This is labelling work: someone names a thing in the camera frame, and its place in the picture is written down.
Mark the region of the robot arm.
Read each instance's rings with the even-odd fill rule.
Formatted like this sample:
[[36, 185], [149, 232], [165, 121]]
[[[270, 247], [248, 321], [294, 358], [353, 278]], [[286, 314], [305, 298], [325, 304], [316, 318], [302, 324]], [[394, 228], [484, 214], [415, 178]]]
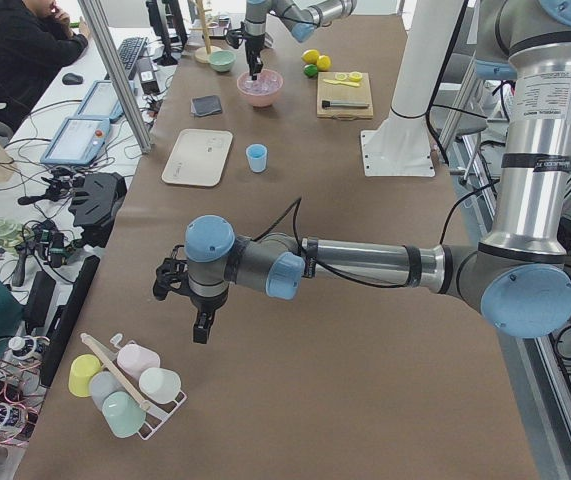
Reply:
[[291, 299], [303, 278], [327, 271], [379, 288], [425, 287], [461, 299], [513, 337], [536, 338], [571, 316], [571, 280], [557, 230], [571, 173], [571, 1], [484, 1], [477, 55], [516, 73], [497, 210], [476, 247], [431, 249], [237, 235], [206, 215], [186, 229], [181, 291], [206, 343], [230, 284]]
[[303, 43], [317, 29], [349, 17], [356, 6], [357, 2], [352, 0], [320, 1], [305, 8], [292, 0], [247, 1], [241, 32], [250, 78], [256, 80], [263, 69], [261, 52], [265, 47], [269, 14], [278, 18], [296, 41]]

